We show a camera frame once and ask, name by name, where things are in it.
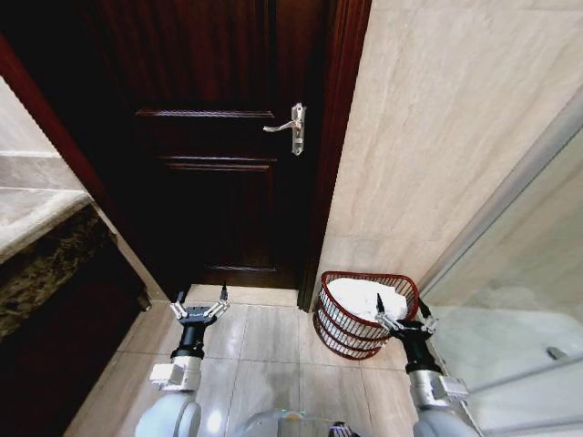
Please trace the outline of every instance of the door handle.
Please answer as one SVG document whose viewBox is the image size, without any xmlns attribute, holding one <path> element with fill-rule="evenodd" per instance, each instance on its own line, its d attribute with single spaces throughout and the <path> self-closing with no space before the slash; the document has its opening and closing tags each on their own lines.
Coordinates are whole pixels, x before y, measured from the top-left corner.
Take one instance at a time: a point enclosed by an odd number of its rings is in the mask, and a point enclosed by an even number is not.
<svg viewBox="0 0 583 437">
<path fill-rule="evenodd" d="M 291 120 L 281 126 L 264 126 L 265 132 L 279 132 L 291 128 L 291 152 L 298 157 L 303 152 L 303 130 L 306 117 L 306 107 L 301 103 L 291 107 Z"/>
</svg>

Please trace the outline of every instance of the laundry basket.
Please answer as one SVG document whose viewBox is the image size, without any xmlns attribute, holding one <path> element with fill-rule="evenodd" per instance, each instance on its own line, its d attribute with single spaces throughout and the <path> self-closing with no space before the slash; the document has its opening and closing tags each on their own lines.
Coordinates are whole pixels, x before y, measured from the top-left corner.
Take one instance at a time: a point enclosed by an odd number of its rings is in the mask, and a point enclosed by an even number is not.
<svg viewBox="0 0 583 437">
<path fill-rule="evenodd" d="M 328 284 L 339 278 L 365 279 L 394 287 L 407 299 L 408 320 L 417 313 L 419 292 L 411 278 L 403 275 L 325 271 L 322 289 L 313 314 L 313 326 L 320 340 L 332 352 L 349 360 L 364 360 L 377 353 L 390 335 L 376 322 L 361 319 L 343 308 L 328 290 Z"/>
</svg>

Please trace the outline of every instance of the dark wooden door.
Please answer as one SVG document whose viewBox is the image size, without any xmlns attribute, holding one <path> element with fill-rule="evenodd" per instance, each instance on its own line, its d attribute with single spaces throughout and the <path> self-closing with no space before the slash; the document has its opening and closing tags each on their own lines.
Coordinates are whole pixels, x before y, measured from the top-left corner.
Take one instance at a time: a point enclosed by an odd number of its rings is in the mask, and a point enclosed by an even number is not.
<svg viewBox="0 0 583 437">
<path fill-rule="evenodd" d="M 327 0 L 7 2 L 9 44 L 182 282 L 302 274 Z M 307 106 L 305 151 L 262 127 Z"/>
</svg>

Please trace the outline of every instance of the shower enclosure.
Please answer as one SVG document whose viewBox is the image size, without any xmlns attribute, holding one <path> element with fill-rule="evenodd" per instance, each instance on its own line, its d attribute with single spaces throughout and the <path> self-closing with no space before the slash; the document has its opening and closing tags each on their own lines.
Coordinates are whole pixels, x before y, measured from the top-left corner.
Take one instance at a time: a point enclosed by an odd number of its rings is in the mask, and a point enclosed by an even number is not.
<svg viewBox="0 0 583 437">
<path fill-rule="evenodd" d="M 570 114 L 422 291 L 484 435 L 583 435 L 581 107 Z"/>
</svg>

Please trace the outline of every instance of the white towel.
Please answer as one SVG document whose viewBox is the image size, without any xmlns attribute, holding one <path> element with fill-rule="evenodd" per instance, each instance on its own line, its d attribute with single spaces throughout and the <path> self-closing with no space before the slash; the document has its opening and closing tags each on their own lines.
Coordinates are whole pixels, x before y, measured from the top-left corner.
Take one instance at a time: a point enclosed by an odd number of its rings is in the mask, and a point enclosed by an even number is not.
<svg viewBox="0 0 583 437">
<path fill-rule="evenodd" d="M 407 299 L 396 293 L 394 287 L 371 280 L 339 278 L 328 284 L 328 290 L 345 310 L 361 319 L 374 321 L 377 293 L 381 295 L 388 317 L 400 320 L 407 315 Z"/>
</svg>

